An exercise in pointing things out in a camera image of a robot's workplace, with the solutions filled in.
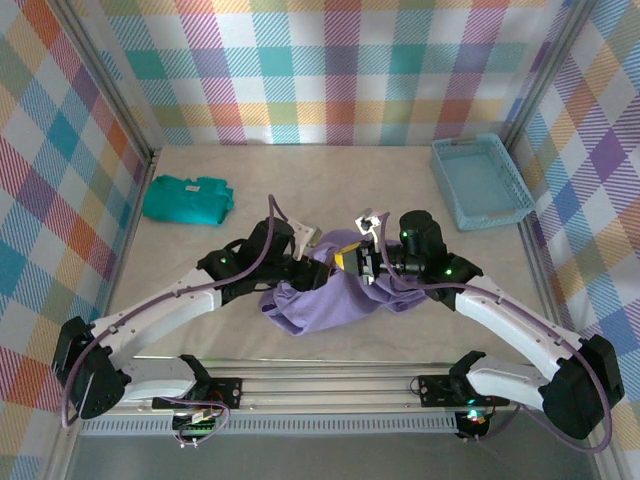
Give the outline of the purple t-shirt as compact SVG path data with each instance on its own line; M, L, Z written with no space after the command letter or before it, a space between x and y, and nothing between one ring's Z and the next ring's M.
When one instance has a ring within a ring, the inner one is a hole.
M427 299L425 291L399 288L388 275L366 285L334 268L321 288L300 292L282 282L262 294L259 307L276 326L301 336L359 321L382 307L402 313Z

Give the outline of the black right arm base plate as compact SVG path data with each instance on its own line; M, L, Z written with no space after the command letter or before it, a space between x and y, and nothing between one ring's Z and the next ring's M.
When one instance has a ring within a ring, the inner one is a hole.
M510 401L501 397L468 395L454 389L448 375L419 375L412 379L410 390L420 398L424 408L431 407L506 407Z

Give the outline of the aluminium frame post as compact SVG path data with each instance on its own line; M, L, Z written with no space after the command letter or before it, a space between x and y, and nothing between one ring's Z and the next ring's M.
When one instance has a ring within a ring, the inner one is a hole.
M546 31L546 35L511 111L500 137L512 152L525 134L536 109L558 75L571 47L585 26L598 0L560 0L560 6Z
M161 132L99 0L47 0L134 151L151 165Z

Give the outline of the grey metal panel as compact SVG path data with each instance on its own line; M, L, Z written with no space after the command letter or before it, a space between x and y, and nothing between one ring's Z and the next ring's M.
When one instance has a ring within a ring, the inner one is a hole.
M82 437L65 480L600 480L591 460L512 435Z

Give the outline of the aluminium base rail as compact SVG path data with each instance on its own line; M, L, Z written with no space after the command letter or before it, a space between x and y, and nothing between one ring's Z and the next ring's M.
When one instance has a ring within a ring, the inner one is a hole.
M365 414L451 411L465 407L424 408L410 390L419 375L448 375L438 363L356 362L319 360L208 359L202 365L212 377L241 378L242 397L235 414ZM529 365L484 357L470 370L471 386L483 396L532 409L542 407L539 389L547 379Z

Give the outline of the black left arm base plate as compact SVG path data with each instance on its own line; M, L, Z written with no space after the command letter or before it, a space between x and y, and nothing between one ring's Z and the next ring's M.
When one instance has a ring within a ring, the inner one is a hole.
M186 408L210 408L214 403L224 404L230 409L238 409L242 397L241 378L210 378L197 381L186 393L161 396L152 399L154 410Z

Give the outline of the folded teal t-shirt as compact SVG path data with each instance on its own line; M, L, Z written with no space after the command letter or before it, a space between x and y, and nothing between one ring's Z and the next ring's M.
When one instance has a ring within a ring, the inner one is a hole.
M142 215L158 222L221 225L234 207L234 190L226 180L157 176L146 190Z

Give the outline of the light blue plastic basket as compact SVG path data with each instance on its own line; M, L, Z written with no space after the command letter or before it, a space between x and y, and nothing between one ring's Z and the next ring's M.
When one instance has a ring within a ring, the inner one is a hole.
M534 210L524 179L493 133L434 141L430 165L460 231L517 224Z

